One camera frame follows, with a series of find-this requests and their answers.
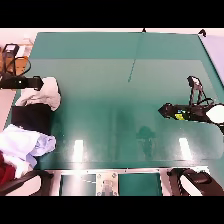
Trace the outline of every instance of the white wall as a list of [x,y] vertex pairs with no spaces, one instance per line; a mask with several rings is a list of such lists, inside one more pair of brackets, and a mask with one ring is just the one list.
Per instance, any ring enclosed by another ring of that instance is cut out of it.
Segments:
[[[146,28],[147,32],[197,34],[202,28]],[[224,36],[224,28],[204,28],[208,35]],[[1,28],[0,47],[20,44],[24,35],[34,42],[38,32],[141,32],[142,28]]]

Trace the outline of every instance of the pile of clothes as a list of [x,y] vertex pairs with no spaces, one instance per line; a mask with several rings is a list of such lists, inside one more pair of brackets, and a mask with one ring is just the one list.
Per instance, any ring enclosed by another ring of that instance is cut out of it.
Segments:
[[20,178],[35,167],[35,157],[55,149],[51,115],[60,106],[61,95],[54,77],[43,78],[43,83],[40,91],[21,90],[11,124],[0,133],[0,185]]

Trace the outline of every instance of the black cloth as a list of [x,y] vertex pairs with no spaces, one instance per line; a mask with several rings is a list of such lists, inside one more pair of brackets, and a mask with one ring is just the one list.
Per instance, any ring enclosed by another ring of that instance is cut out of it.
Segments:
[[11,123],[28,131],[51,135],[51,115],[52,110],[47,104],[12,106]]

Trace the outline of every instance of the green table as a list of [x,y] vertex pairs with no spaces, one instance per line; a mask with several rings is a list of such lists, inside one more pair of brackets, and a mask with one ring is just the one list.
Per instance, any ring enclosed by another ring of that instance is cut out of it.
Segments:
[[[39,33],[29,76],[54,76],[62,104],[53,117],[57,148],[41,169],[209,165],[224,186],[223,136],[216,126],[166,120],[167,102],[187,104],[187,77],[224,101],[222,84],[197,35]],[[184,155],[180,139],[191,150]],[[82,162],[73,157],[83,140]]]

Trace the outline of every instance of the red cloth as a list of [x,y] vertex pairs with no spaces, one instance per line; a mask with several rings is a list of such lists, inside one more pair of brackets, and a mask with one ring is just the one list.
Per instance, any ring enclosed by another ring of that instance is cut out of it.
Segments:
[[0,185],[13,180],[15,178],[15,168],[4,163],[4,157],[0,152]]

